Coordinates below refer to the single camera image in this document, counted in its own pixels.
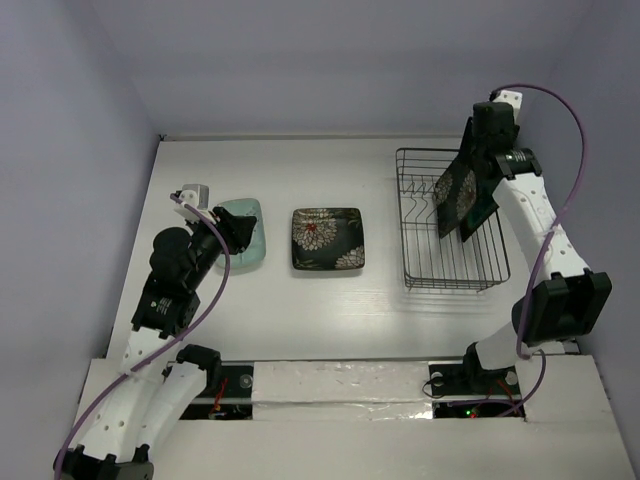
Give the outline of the black teal square plate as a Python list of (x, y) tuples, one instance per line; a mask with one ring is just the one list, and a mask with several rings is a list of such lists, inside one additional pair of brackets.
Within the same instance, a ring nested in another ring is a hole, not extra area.
[(466, 242), (478, 228), (497, 210), (493, 192), (498, 184), (496, 178), (475, 174), (475, 197), (468, 212), (460, 223), (460, 234)]

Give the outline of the light green ceramic plate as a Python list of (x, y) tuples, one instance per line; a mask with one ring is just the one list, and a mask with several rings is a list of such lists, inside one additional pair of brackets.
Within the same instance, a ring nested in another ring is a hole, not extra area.
[(220, 206), (235, 216), (256, 218), (249, 246), (244, 252), (231, 256), (230, 268), (243, 271), (259, 266), (266, 257), (266, 235), (260, 202), (255, 198), (240, 198), (221, 202)]

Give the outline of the black floral square plate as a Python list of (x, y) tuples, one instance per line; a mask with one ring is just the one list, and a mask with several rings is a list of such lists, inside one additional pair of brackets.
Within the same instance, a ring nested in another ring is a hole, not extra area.
[(292, 266), (300, 271), (348, 271), (365, 266), (361, 211), (355, 207), (300, 208), (292, 214)]

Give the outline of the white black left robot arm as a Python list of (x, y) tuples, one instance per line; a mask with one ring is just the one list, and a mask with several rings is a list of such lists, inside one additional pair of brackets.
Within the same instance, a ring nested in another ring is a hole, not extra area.
[(150, 479), (187, 406), (223, 389), (218, 351), (185, 341), (212, 311), (197, 289), (219, 257), (242, 253), (257, 224), (217, 206), (178, 203), (183, 227), (158, 233), (151, 271), (115, 379), (80, 415), (55, 463), (57, 479)]

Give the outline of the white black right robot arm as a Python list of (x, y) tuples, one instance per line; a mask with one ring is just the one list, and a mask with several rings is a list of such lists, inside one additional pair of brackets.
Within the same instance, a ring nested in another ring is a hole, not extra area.
[(530, 271), (510, 320), (465, 352), (460, 379), (478, 394), (533, 348), (590, 334), (612, 291), (608, 274), (593, 271), (573, 247), (547, 196), (539, 162), (531, 150), (516, 149), (517, 135), (511, 103), (477, 103), (459, 152), (477, 193), (511, 224)]

